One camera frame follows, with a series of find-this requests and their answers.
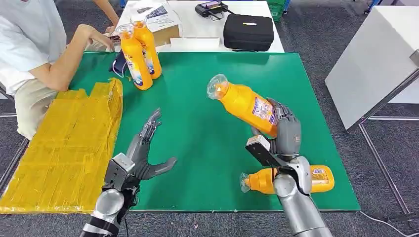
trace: human arm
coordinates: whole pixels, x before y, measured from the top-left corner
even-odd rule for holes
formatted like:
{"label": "human arm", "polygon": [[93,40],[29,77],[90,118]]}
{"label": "human arm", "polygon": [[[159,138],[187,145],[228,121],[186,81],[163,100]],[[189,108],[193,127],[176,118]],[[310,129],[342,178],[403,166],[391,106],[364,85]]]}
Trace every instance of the human arm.
{"label": "human arm", "polygon": [[118,24],[119,17],[108,0],[93,0],[93,2],[106,14],[113,26]]}
{"label": "human arm", "polygon": [[109,38],[89,25],[79,25],[66,50],[54,64],[44,63],[29,72],[48,88],[58,91],[68,90],[71,80],[79,67],[86,44],[96,40],[113,49]]}

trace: black zipper case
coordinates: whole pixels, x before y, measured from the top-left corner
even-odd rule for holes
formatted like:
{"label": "black zipper case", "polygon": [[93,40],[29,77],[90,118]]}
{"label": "black zipper case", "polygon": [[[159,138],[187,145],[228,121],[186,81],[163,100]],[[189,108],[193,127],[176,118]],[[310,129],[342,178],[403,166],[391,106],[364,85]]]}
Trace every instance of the black zipper case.
{"label": "black zipper case", "polygon": [[233,50],[268,51],[274,41],[272,19],[230,14],[224,25],[224,46]]}

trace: white t-shirt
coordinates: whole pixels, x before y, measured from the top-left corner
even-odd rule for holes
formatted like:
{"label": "white t-shirt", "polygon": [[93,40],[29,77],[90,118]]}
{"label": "white t-shirt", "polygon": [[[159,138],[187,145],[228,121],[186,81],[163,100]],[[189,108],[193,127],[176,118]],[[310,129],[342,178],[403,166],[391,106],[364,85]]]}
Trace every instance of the white t-shirt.
{"label": "white t-shirt", "polygon": [[4,0],[0,7],[0,82],[14,95],[28,71],[54,63],[66,48],[66,33],[53,0]]}

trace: metal arm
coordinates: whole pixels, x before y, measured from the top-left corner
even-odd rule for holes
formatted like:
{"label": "metal arm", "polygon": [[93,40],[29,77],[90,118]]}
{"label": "metal arm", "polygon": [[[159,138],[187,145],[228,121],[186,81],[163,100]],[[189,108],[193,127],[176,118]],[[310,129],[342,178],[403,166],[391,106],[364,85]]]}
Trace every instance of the metal arm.
{"label": "metal arm", "polygon": [[277,138],[268,140],[257,129],[252,133],[262,135],[270,143],[267,150],[260,143],[252,143],[246,149],[262,164],[276,167],[274,190],[284,208],[293,236],[332,237],[329,228],[310,196],[311,171],[307,159],[299,154],[301,125],[285,105],[268,98],[278,118]]}
{"label": "metal arm", "polygon": [[84,225],[81,237],[117,236],[123,217],[136,205],[141,180],[149,180],[172,169],[176,158],[165,163],[151,165],[148,162],[150,143],[162,123],[160,108],[155,110],[134,136],[126,155],[119,153],[108,163],[105,185],[96,201],[93,213]]}
{"label": "metal arm", "polygon": [[284,208],[293,236],[332,237],[332,233],[310,196],[302,194],[289,174],[279,173],[274,190]]}

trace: bottle label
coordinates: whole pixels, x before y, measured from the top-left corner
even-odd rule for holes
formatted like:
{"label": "bottle label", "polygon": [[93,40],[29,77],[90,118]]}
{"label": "bottle label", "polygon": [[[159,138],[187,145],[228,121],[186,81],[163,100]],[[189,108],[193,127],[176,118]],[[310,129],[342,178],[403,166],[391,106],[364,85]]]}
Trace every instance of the bottle label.
{"label": "bottle label", "polygon": [[266,100],[255,97],[252,113],[261,119],[267,120],[272,125],[278,123],[274,107]]}
{"label": "bottle label", "polygon": [[132,80],[135,84],[142,86],[143,80],[141,79],[141,73],[139,70],[137,70],[134,66],[134,63],[131,60],[131,57],[125,56],[126,64],[128,65],[129,72],[131,73]]}
{"label": "bottle label", "polygon": [[151,59],[151,55],[145,50],[147,46],[145,44],[142,44],[142,46],[143,46],[144,61],[145,61],[145,64],[147,65],[148,72],[150,73],[150,75],[153,75],[154,74],[153,60]]}
{"label": "bottle label", "polygon": [[311,180],[313,184],[328,184],[329,177],[324,169],[313,169]]}

